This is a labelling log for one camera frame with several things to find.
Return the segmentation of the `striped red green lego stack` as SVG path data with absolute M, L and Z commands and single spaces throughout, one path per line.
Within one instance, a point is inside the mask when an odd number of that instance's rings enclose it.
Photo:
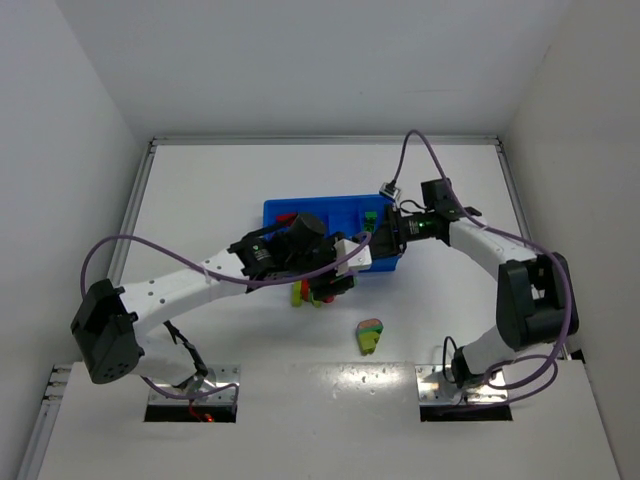
M 298 281 L 292 285 L 290 304 L 294 308 L 301 307 L 303 303 L 310 303 L 315 308 L 320 308 L 322 305 L 330 304 L 334 300 L 335 296 L 329 296 L 324 300 L 316 300 L 311 293 L 307 280 Z

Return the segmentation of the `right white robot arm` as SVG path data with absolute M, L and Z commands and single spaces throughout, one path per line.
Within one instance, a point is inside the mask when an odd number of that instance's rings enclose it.
M 507 232 L 483 224 L 472 207 L 461 207 L 449 180 L 421 185 L 423 210 L 385 209 L 369 243 L 373 259 L 401 256 L 410 242 L 436 239 L 467 255 L 497 283 L 495 325 L 476 341 L 455 349 L 449 380 L 459 388 L 480 384 L 533 346 L 564 343 L 579 329 L 571 277 L 559 253 L 544 254 Z

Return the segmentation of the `red lego piece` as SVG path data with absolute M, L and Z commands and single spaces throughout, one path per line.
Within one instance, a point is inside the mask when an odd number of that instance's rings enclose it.
M 278 223 L 290 223 L 296 218 L 295 213 L 283 214 L 276 217 Z

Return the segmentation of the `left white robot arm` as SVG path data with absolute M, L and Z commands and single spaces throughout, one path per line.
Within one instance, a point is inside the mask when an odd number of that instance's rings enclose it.
M 356 271 L 370 267 L 370 239 L 329 235 L 318 217 L 299 213 L 199 263 L 144 240 L 182 269 L 138 283 L 84 285 L 71 333 L 93 383 L 135 375 L 170 385 L 177 399 L 196 399 L 208 368 L 171 320 L 216 300 L 303 280 L 317 301 L 340 295 L 353 287 Z

